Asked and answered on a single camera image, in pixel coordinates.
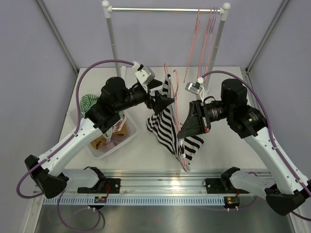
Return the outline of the black white striped tank top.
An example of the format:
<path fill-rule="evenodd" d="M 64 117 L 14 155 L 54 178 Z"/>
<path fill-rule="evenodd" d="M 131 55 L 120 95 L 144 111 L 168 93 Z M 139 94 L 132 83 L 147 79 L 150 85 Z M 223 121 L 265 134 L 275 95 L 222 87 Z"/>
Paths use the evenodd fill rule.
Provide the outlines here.
<path fill-rule="evenodd" d="M 177 138 L 181 130 L 178 105 L 172 103 L 161 113 L 153 114 L 146 120 L 147 130 L 153 133 L 158 142 L 163 145 L 180 163 L 185 172 L 191 172 L 190 164 L 193 156 L 203 146 L 204 140 L 199 136 Z"/>

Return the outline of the red white striped tank top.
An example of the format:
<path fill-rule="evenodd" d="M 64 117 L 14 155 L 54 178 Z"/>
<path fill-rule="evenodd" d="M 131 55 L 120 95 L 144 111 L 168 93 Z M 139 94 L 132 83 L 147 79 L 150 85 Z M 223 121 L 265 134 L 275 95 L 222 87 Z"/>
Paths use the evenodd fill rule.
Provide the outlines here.
<path fill-rule="evenodd" d="M 123 115 L 122 118 L 113 126 L 113 132 L 116 133 L 121 131 L 126 120 L 127 120 L 126 115 Z"/>

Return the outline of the tan brown tank top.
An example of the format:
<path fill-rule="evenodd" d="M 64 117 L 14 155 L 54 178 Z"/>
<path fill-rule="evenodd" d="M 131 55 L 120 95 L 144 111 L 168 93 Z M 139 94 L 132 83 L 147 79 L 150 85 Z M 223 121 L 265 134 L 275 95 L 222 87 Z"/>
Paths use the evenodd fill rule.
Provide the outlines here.
<path fill-rule="evenodd" d="M 125 136 L 125 138 L 128 135 L 128 129 L 126 124 L 123 125 L 123 128 L 121 131 L 114 133 L 113 131 L 109 131 L 105 133 L 104 135 L 101 135 L 100 137 L 96 138 L 91 142 L 91 146 L 96 149 L 100 150 L 101 146 L 104 144 L 105 141 L 110 141 L 111 137 L 113 135 L 120 135 L 120 136 Z"/>

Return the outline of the green white striped tank top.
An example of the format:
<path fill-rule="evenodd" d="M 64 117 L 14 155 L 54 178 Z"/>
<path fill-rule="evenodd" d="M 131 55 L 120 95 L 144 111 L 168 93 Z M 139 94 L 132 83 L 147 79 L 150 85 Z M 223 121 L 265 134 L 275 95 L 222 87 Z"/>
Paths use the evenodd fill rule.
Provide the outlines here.
<path fill-rule="evenodd" d="M 81 97 L 81 100 L 79 102 L 79 109 L 80 109 L 80 117 L 81 118 L 85 117 L 87 111 L 89 111 L 91 109 L 91 107 L 94 104 L 96 104 L 98 98 L 99 98 L 99 95 L 96 95 L 96 94 L 86 94 L 86 95 L 83 95 Z M 125 115 L 124 111 L 120 111 L 119 112 L 120 119 L 122 118 L 123 115 Z"/>

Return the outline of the pink wire hanger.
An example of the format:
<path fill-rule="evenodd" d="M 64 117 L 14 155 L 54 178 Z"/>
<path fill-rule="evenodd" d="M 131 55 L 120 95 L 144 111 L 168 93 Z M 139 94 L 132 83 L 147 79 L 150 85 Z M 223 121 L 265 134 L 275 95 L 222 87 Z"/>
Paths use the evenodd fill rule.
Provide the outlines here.
<path fill-rule="evenodd" d="M 211 19 L 211 23 L 210 23 L 210 27 L 209 27 L 209 41 L 208 41 L 208 57 L 207 57 L 207 63 L 206 63 L 206 69 L 208 69 L 209 67 L 209 62 L 211 59 L 211 54 L 212 54 L 212 47 L 213 47 L 213 37 L 214 37 L 214 32 L 215 32 L 215 28 L 216 28 L 216 22 L 217 22 L 217 18 L 218 18 L 218 10 L 219 8 L 213 8 L 213 16 Z"/>

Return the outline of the light blue wire hanger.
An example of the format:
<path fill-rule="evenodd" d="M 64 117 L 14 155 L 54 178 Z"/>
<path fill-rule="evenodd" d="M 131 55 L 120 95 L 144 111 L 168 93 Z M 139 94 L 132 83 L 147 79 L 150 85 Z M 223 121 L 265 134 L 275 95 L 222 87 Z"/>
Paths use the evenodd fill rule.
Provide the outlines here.
<path fill-rule="evenodd" d="M 211 43 L 212 43 L 212 37 L 213 37 L 213 31 L 214 31 L 214 25 L 217 19 L 217 7 L 214 7 L 211 9 L 208 22 L 207 22 L 207 27 L 206 27 L 206 33 L 205 33 L 205 43 L 203 46 L 203 61 L 202 61 L 202 70 L 201 74 L 203 75 L 204 73 L 207 72 L 208 69 L 208 64 L 211 56 Z"/>

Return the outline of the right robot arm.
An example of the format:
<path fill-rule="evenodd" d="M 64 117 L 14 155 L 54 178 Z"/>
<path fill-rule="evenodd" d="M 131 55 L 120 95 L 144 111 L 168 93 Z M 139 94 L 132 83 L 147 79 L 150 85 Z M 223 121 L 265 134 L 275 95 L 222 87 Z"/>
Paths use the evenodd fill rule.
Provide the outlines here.
<path fill-rule="evenodd" d="M 259 156 L 272 175 L 261 178 L 232 167 L 220 178 L 225 192 L 243 190 L 267 201 L 279 215 L 285 216 L 302 205 L 311 191 L 311 181 L 295 167 L 268 127 L 260 110 L 247 104 L 247 88 L 241 81 L 226 79 L 221 85 L 221 100 L 189 103 L 189 113 L 177 134 L 179 139 L 208 133 L 211 123 L 226 119 L 228 126 Z"/>

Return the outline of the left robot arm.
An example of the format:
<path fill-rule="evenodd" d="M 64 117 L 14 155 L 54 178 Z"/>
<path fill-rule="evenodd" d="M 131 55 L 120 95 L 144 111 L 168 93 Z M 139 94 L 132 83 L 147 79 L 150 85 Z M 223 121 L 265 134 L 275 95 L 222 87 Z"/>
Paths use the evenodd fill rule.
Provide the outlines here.
<path fill-rule="evenodd" d="M 149 89 L 139 83 L 128 89 L 121 77 L 109 78 L 101 88 L 97 102 L 78 119 L 76 128 L 67 137 L 47 154 L 30 155 L 25 159 L 31 178 L 48 199 L 70 188 L 78 193 L 106 192 L 107 178 L 98 168 L 70 172 L 65 169 L 66 165 L 88 144 L 115 126 L 121 111 L 145 103 L 147 108 L 159 114 L 173 102 L 159 91 L 152 96 Z"/>

